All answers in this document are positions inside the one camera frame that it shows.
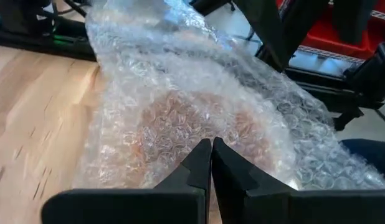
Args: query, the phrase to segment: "wooden table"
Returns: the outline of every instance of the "wooden table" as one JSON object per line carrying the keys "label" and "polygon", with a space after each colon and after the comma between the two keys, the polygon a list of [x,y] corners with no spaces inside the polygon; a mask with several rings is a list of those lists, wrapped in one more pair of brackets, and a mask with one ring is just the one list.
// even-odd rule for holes
{"label": "wooden table", "polygon": [[40,223],[43,203],[71,187],[98,71],[93,62],[0,47],[0,224]]}

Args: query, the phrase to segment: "bubble wrap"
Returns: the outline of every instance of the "bubble wrap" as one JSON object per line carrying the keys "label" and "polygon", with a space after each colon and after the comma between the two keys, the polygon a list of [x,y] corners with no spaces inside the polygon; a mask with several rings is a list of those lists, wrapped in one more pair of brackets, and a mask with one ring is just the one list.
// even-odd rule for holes
{"label": "bubble wrap", "polygon": [[296,189],[385,188],[338,142],[322,102],[182,0],[94,1],[86,27],[108,81],[75,187],[154,187],[219,136]]}

